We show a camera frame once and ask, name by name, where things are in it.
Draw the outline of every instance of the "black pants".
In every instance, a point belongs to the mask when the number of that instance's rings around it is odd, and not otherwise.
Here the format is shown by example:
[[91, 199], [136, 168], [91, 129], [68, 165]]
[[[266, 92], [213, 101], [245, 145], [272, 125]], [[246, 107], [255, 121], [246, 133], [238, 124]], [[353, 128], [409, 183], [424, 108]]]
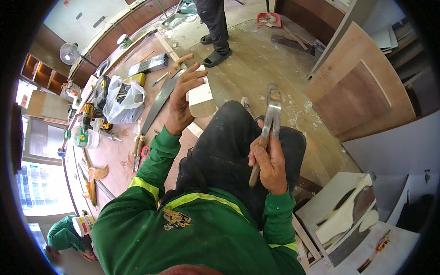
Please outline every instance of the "black pants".
[[[191, 151], [192, 161], [202, 173], [208, 187], [225, 190], [243, 202], [260, 228], [264, 202], [268, 191], [260, 180], [249, 187], [252, 168], [248, 166], [250, 144], [261, 129], [246, 109], [237, 101], [225, 103], [213, 117]], [[295, 129], [281, 127], [279, 133], [286, 160], [286, 177], [290, 191], [298, 181], [306, 141]], [[183, 158], [179, 165], [176, 191], [199, 186], [192, 164]]]
[[221, 55], [229, 52], [224, 0], [194, 0], [200, 19], [208, 26], [214, 50]]

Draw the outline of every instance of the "shirt logo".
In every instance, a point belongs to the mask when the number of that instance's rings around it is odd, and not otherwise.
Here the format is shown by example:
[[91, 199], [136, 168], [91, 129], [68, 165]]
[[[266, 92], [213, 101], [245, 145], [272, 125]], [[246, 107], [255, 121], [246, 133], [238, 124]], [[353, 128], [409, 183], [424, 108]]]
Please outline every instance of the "shirt logo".
[[164, 224], [164, 229], [170, 231], [173, 228], [182, 229], [185, 226], [190, 226], [191, 218], [180, 212], [164, 209], [164, 219], [168, 224]]

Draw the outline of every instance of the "white bucket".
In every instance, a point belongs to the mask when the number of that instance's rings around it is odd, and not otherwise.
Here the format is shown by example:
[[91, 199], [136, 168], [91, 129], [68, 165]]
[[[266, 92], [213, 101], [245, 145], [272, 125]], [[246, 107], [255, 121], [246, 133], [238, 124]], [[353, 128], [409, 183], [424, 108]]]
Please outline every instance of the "white bucket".
[[82, 238], [91, 233], [95, 219], [91, 215], [73, 217], [72, 223], [75, 231]]

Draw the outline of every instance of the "black slide sandal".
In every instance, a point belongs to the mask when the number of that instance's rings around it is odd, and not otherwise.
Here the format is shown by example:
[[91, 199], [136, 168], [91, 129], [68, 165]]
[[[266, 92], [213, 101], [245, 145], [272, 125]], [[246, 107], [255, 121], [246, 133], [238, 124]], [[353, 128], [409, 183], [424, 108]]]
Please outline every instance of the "black slide sandal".
[[200, 38], [200, 43], [202, 43], [203, 45], [208, 45], [211, 44], [212, 42], [213, 40], [211, 39], [211, 36], [209, 34], [202, 36]]
[[229, 51], [225, 55], [221, 55], [216, 51], [213, 51], [205, 60], [203, 60], [203, 64], [205, 67], [214, 67], [222, 63], [226, 58], [232, 55], [232, 50]]

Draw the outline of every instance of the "sleeve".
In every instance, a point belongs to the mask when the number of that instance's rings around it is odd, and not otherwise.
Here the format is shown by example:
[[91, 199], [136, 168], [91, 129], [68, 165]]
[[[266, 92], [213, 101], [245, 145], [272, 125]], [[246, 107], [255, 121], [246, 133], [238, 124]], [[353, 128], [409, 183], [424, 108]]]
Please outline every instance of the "sleeve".
[[295, 199], [287, 189], [282, 195], [273, 195], [269, 192], [264, 205], [263, 237], [272, 248], [272, 255], [282, 274], [305, 274], [301, 264], [297, 261], [295, 251], [295, 230], [292, 225], [292, 211]]
[[71, 231], [69, 231], [67, 228], [63, 228], [57, 233], [55, 233], [51, 237], [51, 243], [53, 244], [53, 247], [55, 249], [63, 247], [64, 249], [67, 249], [70, 247], [70, 245], [73, 245], [73, 249], [75, 251], [81, 251], [84, 252], [85, 249], [83, 247], [83, 240], [81, 238], [78, 238], [75, 236]]
[[149, 198], [149, 209], [156, 210], [159, 198], [165, 193], [165, 180], [171, 169], [172, 163], [180, 150], [179, 139], [181, 136], [173, 136], [166, 130], [155, 136], [150, 143], [150, 152], [133, 178], [129, 189], [135, 186], [143, 188], [141, 192]]

